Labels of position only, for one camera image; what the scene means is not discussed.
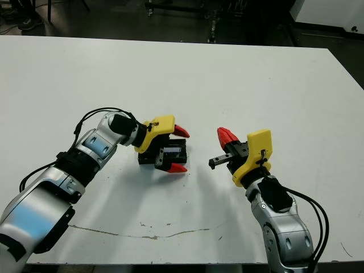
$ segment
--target shoe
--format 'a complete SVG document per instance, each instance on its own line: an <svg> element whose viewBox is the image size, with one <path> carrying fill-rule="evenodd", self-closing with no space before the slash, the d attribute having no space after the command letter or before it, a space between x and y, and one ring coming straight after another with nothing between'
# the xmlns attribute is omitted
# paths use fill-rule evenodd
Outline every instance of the shoe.
<svg viewBox="0 0 364 273"><path fill-rule="evenodd" d="M20 13L17 9L15 8L10 8L10 9L6 9L1 13L1 17L4 18L4 20L6 21L11 21L14 20L16 18L19 18Z"/></svg>
<svg viewBox="0 0 364 273"><path fill-rule="evenodd" d="M18 24L18 29L20 30L32 30L33 28L36 28L37 26L40 26L43 24L43 21L40 18L30 18L24 20L24 22Z"/></svg>

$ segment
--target red gripper fingertip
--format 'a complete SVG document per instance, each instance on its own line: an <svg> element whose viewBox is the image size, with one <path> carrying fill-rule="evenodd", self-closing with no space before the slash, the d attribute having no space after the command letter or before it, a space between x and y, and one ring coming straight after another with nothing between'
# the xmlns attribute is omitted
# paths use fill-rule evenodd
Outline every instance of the red gripper fingertip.
<svg viewBox="0 0 364 273"><path fill-rule="evenodd" d="M189 133L179 125L175 125L175 131L173 132L173 135L178 135L179 137L189 138Z"/></svg>
<svg viewBox="0 0 364 273"><path fill-rule="evenodd" d="M223 127L217 129L217 136L222 149L225 149L226 144L239 140L230 130Z"/></svg>
<svg viewBox="0 0 364 273"><path fill-rule="evenodd" d="M187 169L181 164L172 163L171 168L167 172L187 172Z"/></svg>

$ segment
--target silver robot arm segment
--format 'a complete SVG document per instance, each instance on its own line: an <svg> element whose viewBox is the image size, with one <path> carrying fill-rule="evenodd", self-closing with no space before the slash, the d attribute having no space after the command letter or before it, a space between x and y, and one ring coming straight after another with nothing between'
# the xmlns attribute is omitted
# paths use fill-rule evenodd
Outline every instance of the silver robot arm segment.
<svg viewBox="0 0 364 273"><path fill-rule="evenodd" d="M262 180L253 182L245 195L263 231L269 268L272 273L307 273L313 253L312 238L298 215L297 203L289 194L292 205L276 211L262 197L259 188Z"/></svg>
<svg viewBox="0 0 364 273"><path fill-rule="evenodd" d="M116 152L140 144L146 129L120 111L105 114L68 152L6 207L0 218L0 273L21 272L32 253L51 249L68 227L85 187Z"/></svg>

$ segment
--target white wall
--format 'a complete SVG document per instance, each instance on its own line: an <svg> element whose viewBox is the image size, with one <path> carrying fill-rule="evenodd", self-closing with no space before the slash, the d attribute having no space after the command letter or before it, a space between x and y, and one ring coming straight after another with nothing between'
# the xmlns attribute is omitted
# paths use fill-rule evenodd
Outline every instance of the white wall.
<svg viewBox="0 0 364 273"><path fill-rule="evenodd" d="M297 0L291 14L296 22L302 23L344 28L363 25L364 0Z"/></svg>

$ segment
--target white table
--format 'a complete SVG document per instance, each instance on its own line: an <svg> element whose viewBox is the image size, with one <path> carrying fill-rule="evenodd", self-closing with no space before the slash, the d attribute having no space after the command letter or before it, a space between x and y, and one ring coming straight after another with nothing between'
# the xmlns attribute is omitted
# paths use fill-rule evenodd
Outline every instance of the white table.
<svg viewBox="0 0 364 273"><path fill-rule="evenodd" d="M245 191L208 166L223 154L219 126L243 141L271 129L272 173L329 216L321 261L364 259L364 91L328 50L2 36L0 60L1 210L89 110L172 113L191 135L185 175L140 167L120 146L74 206L75 227L31 263L265 263ZM298 202L317 242L316 216Z"/></svg>

